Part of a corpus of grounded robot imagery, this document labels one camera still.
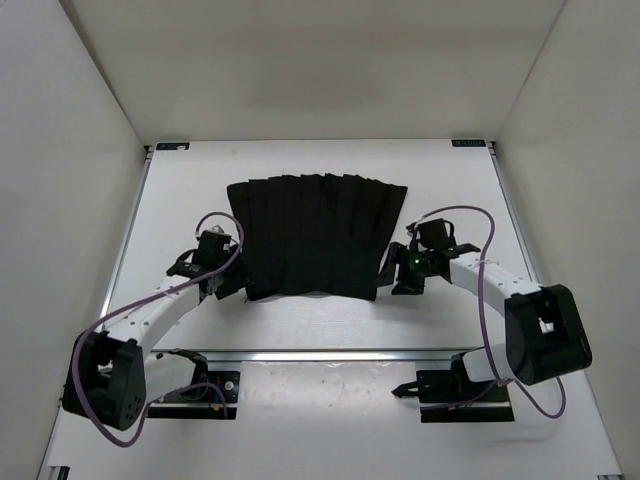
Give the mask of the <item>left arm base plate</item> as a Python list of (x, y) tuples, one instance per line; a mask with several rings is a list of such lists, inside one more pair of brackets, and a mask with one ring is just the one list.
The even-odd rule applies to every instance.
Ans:
[(199, 388), (188, 392), (172, 392), (154, 402), (148, 412), (150, 419), (171, 420), (235, 420), (241, 386), (240, 363), (210, 363), (207, 381), (214, 388)]

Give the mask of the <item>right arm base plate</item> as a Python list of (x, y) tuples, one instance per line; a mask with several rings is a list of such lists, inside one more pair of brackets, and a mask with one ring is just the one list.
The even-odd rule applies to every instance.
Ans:
[(422, 424), (510, 423), (515, 421), (506, 386), (473, 383), (451, 370), (416, 372)]

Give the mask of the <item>black pleated skirt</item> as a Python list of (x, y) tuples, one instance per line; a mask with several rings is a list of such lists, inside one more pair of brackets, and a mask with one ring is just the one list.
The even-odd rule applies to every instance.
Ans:
[(358, 175), (281, 175), (231, 184), (241, 260), (257, 301), (321, 293), (372, 301), (408, 189)]

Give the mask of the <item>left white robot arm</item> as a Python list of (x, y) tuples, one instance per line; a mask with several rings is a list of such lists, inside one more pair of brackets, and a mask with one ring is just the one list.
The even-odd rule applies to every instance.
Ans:
[(156, 292), (106, 315), (77, 337), (63, 410), (91, 420), (109, 435), (142, 426), (152, 404), (162, 400), (182, 398), (225, 407), (222, 385), (210, 378), (203, 354), (154, 349), (205, 299), (223, 299), (245, 284), (237, 245), (219, 253), (181, 254)]

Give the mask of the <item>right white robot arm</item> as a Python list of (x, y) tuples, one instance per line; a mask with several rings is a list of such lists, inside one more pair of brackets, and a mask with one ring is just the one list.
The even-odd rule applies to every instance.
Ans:
[(504, 320), (505, 339), (452, 357), (448, 369), (422, 374), (393, 390), (396, 397), (435, 393), (451, 403), (477, 398), (500, 384), (531, 386), (587, 369), (593, 355), (572, 292), (543, 286), (481, 257), (472, 244), (422, 250), (394, 242), (378, 283), (395, 295), (420, 295), (425, 281), (441, 277), (475, 295), (479, 309), (491, 307)]

